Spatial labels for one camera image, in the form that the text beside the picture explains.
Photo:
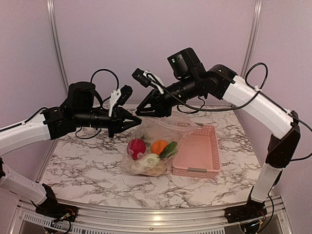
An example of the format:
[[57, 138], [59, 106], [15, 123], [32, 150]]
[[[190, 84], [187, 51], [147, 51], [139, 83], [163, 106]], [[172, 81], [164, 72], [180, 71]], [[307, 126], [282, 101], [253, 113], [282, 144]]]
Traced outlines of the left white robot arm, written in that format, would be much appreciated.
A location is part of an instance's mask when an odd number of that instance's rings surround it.
[[[70, 111], [60, 107], [40, 109], [33, 117], [18, 122], [0, 131], [0, 154], [40, 141], [54, 140], [75, 132], [80, 127], [107, 129], [110, 138], [138, 126], [141, 119], [122, 107], [112, 113], [104, 110]], [[44, 184], [37, 184], [12, 170], [4, 162], [0, 163], [0, 186], [23, 196], [35, 205], [41, 205], [51, 217], [60, 215], [61, 205], [56, 202], [53, 190]]]

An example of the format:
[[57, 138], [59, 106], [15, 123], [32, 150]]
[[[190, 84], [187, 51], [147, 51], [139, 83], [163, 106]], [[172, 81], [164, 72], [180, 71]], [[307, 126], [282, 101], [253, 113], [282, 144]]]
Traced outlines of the white long toy vegetable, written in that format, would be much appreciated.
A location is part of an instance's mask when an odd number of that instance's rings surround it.
[[157, 166], [159, 162], [160, 162], [159, 155], [153, 153], [146, 154], [132, 163], [131, 172], [134, 174], [146, 172]]

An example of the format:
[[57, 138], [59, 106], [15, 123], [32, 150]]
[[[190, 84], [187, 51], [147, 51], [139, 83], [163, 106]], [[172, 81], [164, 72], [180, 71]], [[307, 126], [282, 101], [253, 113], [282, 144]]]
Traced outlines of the pink plastic basket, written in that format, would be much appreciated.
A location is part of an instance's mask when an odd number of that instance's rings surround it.
[[179, 144], [172, 166], [176, 176], [214, 178], [220, 172], [215, 127], [204, 124], [192, 131]]

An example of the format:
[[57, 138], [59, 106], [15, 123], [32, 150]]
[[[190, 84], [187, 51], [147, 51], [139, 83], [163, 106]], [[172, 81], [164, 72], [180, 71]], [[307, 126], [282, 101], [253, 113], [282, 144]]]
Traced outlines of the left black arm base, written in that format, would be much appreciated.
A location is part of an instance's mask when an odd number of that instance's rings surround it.
[[70, 214], [67, 220], [74, 222], [77, 216], [78, 208], [67, 204], [37, 205], [36, 213], [60, 220], [66, 214]]

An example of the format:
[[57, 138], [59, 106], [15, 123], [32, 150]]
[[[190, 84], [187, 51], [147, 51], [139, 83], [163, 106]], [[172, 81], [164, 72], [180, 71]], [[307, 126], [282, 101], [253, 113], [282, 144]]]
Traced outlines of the orange toy fruit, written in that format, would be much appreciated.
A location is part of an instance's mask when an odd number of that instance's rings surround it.
[[163, 150], [166, 148], [167, 145], [168, 145], [167, 141], [157, 140], [152, 144], [151, 152], [153, 154], [160, 155], [163, 152]]

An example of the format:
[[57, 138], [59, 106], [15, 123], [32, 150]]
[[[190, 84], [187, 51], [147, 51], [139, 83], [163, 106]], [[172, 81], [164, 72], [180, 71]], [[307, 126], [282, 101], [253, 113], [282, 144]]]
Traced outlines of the dark red toy fruit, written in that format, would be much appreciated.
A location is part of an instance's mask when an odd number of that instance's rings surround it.
[[146, 152], [146, 145], [144, 140], [135, 138], [130, 140], [127, 146], [127, 154], [133, 159], [138, 160], [144, 156]]

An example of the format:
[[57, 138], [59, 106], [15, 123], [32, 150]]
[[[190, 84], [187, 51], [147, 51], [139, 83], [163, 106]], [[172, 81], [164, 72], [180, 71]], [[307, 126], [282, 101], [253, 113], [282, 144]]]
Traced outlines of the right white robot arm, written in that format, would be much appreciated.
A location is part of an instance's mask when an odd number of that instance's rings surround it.
[[270, 189], [281, 171], [290, 163], [300, 140], [299, 120], [294, 112], [280, 107], [253, 88], [228, 67], [217, 64], [205, 70], [202, 64], [192, 68], [177, 69], [175, 75], [182, 75], [180, 81], [165, 87], [148, 71], [137, 68], [132, 77], [142, 86], [154, 89], [136, 109], [138, 116], [169, 117], [172, 107], [185, 104], [197, 96], [212, 95], [217, 99], [242, 109], [272, 133], [268, 154], [258, 180], [250, 193], [250, 201], [242, 206], [242, 215], [252, 218], [260, 211]]

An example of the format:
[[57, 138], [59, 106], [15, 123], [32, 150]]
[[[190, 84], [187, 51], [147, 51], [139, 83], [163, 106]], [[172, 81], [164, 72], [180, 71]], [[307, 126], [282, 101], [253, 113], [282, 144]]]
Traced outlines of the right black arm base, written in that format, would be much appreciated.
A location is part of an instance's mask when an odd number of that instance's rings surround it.
[[228, 207], [225, 209], [225, 218], [228, 223], [242, 222], [249, 219], [255, 219], [258, 217], [266, 216], [267, 210], [264, 205], [249, 206], [247, 204]]

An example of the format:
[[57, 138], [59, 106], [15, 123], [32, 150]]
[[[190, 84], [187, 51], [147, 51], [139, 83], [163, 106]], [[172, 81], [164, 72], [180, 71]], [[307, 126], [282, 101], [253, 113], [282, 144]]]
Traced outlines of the clear zip top bag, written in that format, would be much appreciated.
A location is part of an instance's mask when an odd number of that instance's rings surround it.
[[157, 177], [171, 167], [178, 149], [198, 125], [184, 115], [143, 117], [129, 138], [120, 163], [123, 173]]

